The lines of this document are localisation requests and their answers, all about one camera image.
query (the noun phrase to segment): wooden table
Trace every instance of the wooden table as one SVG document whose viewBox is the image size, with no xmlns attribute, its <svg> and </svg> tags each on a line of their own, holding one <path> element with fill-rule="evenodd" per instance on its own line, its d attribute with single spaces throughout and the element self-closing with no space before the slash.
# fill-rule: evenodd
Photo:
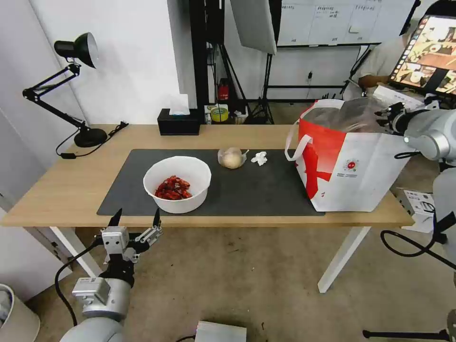
<svg viewBox="0 0 456 342">
<path fill-rule="evenodd" d="M 100 125 L 111 131 L 113 125 Z M 93 154 L 59 160 L 9 211 L 3 226 L 51 227 L 68 250 L 76 255 L 85 247 L 72 227 L 105 227 L 107 216 L 96 214 L 132 149 L 282 149 L 289 125 L 204 125 L 199 136 L 160 136 L 156 125 L 130 125 Z M 71 147 L 69 152 L 84 149 Z M 153 217 L 123 216 L 121 226 L 150 227 Z M 186 217 L 163 216 L 163 227 L 352 227 L 322 276 L 324 293 L 354 253 L 371 227 L 412 225 L 413 221 L 389 192 L 371 213 L 331 212 L 325 216 Z M 78 260 L 90 276 L 101 269 L 87 254 Z"/>
</svg>

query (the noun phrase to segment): lamp base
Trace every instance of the lamp base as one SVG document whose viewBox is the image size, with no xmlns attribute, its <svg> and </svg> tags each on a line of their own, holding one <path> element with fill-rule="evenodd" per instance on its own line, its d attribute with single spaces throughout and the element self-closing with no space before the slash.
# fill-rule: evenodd
<svg viewBox="0 0 456 342">
<path fill-rule="evenodd" d="M 75 136 L 77 147 L 94 147 L 106 141 L 108 135 L 100 128 L 84 128 Z"/>
</svg>

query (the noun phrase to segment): black tissue box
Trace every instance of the black tissue box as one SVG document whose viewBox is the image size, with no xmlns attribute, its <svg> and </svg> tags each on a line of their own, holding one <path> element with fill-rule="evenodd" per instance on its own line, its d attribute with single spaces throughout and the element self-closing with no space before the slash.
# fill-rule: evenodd
<svg viewBox="0 0 456 342">
<path fill-rule="evenodd" d="M 198 110 L 190 109 L 190 115 L 170 115 L 169 108 L 163 108 L 158 116 L 160 135 L 199 135 Z"/>
</svg>

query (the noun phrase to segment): lamp arm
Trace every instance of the lamp arm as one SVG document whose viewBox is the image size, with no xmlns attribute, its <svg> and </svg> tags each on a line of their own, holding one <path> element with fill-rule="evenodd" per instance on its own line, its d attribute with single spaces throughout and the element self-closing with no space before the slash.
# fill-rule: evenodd
<svg viewBox="0 0 456 342">
<path fill-rule="evenodd" d="M 51 106 L 50 104 L 41 100 L 41 96 L 49 93 L 50 91 L 61 86 L 62 84 L 65 84 L 66 82 L 79 76 L 79 69 L 80 69 L 80 65 L 78 65 L 76 63 L 71 63 L 70 65 L 65 67 L 63 70 L 60 70 L 59 72 L 55 73 L 51 77 L 46 78 L 44 81 L 41 81 L 40 83 L 34 85 L 31 88 L 24 89 L 24 91 L 22 92 L 22 95 L 24 95 L 24 97 L 27 100 L 39 105 L 40 107 L 50 111 L 52 114 L 55 114 L 59 118 L 72 124 L 73 126 L 76 126 L 79 129 L 83 130 L 83 129 L 87 128 L 87 126 L 85 125 L 86 124 L 85 121 L 78 121 L 77 119 L 73 118 L 72 116 L 58 110 L 57 108 L 55 108 L 55 107 Z M 56 78 L 57 76 L 60 76 L 61 74 L 65 73 L 66 71 L 71 71 L 73 74 L 70 77 L 67 77 L 64 80 L 62 80 L 56 84 L 45 85 L 47 82 L 51 81 L 52 79 Z"/>
</svg>

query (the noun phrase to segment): lamp shade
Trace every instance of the lamp shade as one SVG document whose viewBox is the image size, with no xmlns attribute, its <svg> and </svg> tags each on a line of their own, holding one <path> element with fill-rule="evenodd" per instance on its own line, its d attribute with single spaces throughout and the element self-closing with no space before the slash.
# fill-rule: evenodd
<svg viewBox="0 0 456 342">
<path fill-rule="evenodd" d="M 89 67 L 95 68 L 98 61 L 98 48 L 92 33 L 80 35 L 74 42 L 58 40 L 54 50 L 64 58 L 77 58 Z"/>
</svg>

